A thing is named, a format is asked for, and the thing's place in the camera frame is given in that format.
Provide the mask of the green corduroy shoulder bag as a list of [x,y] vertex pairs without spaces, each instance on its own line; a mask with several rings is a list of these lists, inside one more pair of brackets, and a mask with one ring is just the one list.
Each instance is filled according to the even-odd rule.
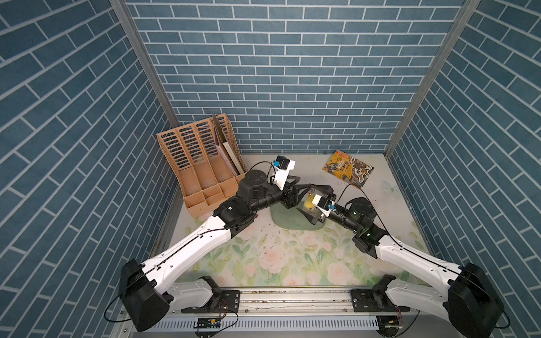
[[324,223],[311,224],[296,207],[287,209],[282,204],[275,204],[270,211],[273,222],[286,230],[316,231],[328,224],[328,219]]

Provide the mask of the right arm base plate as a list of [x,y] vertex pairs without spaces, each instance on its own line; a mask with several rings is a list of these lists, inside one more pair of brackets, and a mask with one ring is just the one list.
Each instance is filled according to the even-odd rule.
[[387,286],[396,277],[384,275],[372,288],[360,288],[351,290],[353,310],[356,313],[382,313],[399,311],[409,312],[408,306],[397,306],[387,296]]

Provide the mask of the yellow chick plush charm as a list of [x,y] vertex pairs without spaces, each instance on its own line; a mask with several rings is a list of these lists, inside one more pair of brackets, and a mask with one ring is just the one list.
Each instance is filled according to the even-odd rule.
[[304,209],[309,210],[309,211],[313,211],[313,210],[316,209],[316,207],[314,205],[314,197],[315,197],[315,194],[309,194],[308,195],[308,197],[306,198],[306,200],[303,203]]

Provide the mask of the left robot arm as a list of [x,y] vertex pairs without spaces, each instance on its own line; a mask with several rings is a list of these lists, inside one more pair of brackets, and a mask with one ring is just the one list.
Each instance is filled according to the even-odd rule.
[[256,218],[258,211],[281,203],[297,206],[310,190],[324,197],[336,196],[329,185],[299,184],[299,178],[277,171],[280,180],[268,181],[266,173],[251,170],[238,184],[236,195],[225,200],[212,216],[170,249],[138,263],[130,260],[121,269],[119,299],[139,332],[157,324],[171,304],[186,302],[186,307],[203,307],[218,293],[218,285],[201,277],[187,286],[188,294],[172,289],[174,282],[191,266],[218,246],[240,234]]

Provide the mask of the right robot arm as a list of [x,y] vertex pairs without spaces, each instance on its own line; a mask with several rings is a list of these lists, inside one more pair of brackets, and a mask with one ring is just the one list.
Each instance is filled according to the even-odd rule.
[[320,212],[306,216],[311,223],[326,219],[337,223],[353,232],[352,241],[360,252],[424,281],[414,285],[386,275],[374,287],[385,303],[435,315],[465,337],[489,337],[497,329],[504,305],[482,268],[443,261],[395,239],[374,223],[376,210],[366,197],[340,206],[332,187],[310,184],[308,189],[315,190],[313,204]]

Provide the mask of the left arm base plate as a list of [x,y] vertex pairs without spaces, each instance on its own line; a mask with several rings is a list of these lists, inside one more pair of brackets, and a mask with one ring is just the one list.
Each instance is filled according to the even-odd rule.
[[208,275],[200,277],[194,286],[197,288],[188,291],[191,303],[181,306],[181,313],[238,312],[241,291],[224,290]]

